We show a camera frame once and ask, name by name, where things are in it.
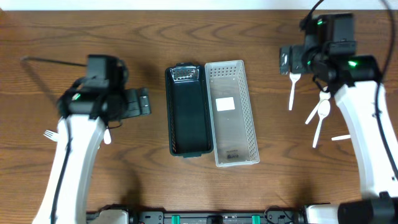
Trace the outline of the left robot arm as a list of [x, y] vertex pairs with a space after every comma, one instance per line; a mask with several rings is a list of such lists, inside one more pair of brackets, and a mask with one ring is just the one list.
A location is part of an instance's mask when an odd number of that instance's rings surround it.
[[106, 126], [70, 115], [58, 122], [58, 140], [46, 193], [34, 223], [86, 223], [87, 195]]

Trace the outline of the clear plastic basket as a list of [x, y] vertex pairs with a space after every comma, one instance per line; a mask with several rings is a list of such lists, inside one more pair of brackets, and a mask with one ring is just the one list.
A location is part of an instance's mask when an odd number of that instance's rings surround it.
[[205, 74], [216, 165], [231, 167], [259, 163], [244, 62], [206, 63]]

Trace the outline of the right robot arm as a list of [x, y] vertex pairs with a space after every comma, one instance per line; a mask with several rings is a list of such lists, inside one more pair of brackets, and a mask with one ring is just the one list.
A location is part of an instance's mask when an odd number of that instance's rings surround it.
[[382, 73], [356, 46], [326, 42], [283, 46], [280, 73], [312, 73], [327, 84], [348, 127], [358, 163], [361, 200], [307, 205], [294, 223], [397, 223], [397, 138], [386, 106]]

